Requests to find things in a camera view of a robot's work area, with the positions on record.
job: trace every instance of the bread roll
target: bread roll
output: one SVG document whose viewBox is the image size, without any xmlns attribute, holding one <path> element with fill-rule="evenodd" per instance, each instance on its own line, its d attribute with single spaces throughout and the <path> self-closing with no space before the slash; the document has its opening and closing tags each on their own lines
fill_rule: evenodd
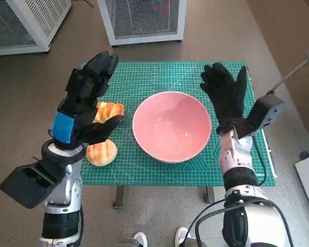
<svg viewBox="0 0 309 247">
<path fill-rule="evenodd" d="M 106 140 L 87 147 L 87 160 L 94 166 L 106 166 L 114 161 L 117 156 L 117 147 L 114 142 Z"/>
<path fill-rule="evenodd" d="M 124 115 L 124 106 L 121 103 L 97 103 L 97 113 L 93 122 L 103 124 L 106 120 L 116 115 Z"/>
</svg>

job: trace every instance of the black glove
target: black glove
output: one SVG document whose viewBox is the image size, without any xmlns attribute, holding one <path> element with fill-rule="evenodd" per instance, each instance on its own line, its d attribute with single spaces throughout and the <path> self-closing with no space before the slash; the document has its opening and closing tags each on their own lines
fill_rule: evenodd
<svg viewBox="0 0 309 247">
<path fill-rule="evenodd" d="M 225 133 L 233 127 L 239 138 L 250 132 L 247 120 L 243 118 L 244 98 L 247 87 L 246 67 L 243 66 L 234 81 L 232 75 L 221 63 L 212 67 L 206 65 L 201 73 L 203 83 L 201 89 L 206 92 L 213 103 L 215 115 L 219 122 L 216 132 Z"/>
</svg>

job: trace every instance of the shoe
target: shoe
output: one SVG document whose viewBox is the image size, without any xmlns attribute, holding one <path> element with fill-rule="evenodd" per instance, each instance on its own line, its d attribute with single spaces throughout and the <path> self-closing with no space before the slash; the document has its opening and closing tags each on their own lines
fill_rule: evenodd
<svg viewBox="0 0 309 247">
<path fill-rule="evenodd" d="M 133 237 L 136 239 L 143 247 L 148 247 L 148 240 L 146 239 L 146 235 L 142 232 L 138 232 Z"/>
<path fill-rule="evenodd" d="M 185 227 L 180 227 L 177 229 L 176 234 L 175 234 L 175 247 L 180 246 L 180 244 L 185 239 L 186 233 L 187 233 L 187 228 Z"/>
</svg>

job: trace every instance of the green cutting mat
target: green cutting mat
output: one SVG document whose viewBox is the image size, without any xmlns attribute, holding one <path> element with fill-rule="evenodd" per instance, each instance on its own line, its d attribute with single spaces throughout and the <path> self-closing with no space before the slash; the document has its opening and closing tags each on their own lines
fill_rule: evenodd
<svg viewBox="0 0 309 247">
<path fill-rule="evenodd" d="M 100 100 L 121 102 L 125 106 L 125 119 L 111 134 L 110 139 L 118 148 L 113 163 L 106 167 L 95 167 L 84 159 L 81 177 L 84 184 L 111 185 L 192 185 L 221 186 L 222 174 L 219 167 L 219 136 L 214 108 L 207 94 L 199 87 L 200 73 L 205 64 L 213 62 L 121 62 L 110 79 L 110 88 Z M 244 62 L 223 63 L 233 77 Z M 137 144 L 132 132 L 135 110 L 143 100 L 163 91 L 180 91 L 192 95 L 202 102 L 212 119 L 212 134 L 204 150 L 195 158 L 180 164 L 165 164 L 154 160 Z M 245 97 L 245 115 L 254 104 L 251 84 Z M 265 160 L 268 179 L 265 185 L 273 186 L 274 178 L 262 132 L 257 133 L 261 155 Z M 255 147 L 252 148 L 253 166 L 258 180 L 263 178 L 263 168 Z"/>
</svg>

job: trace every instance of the blue patch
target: blue patch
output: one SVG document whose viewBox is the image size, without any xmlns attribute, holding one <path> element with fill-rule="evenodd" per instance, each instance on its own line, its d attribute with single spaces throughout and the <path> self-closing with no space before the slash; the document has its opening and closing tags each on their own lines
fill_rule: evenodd
<svg viewBox="0 0 309 247">
<path fill-rule="evenodd" d="M 71 133 L 73 131 L 74 119 L 56 112 L 53 125 L 51 127 L 51 136 L 62 143 L 71 142 Z"/>
</svg>

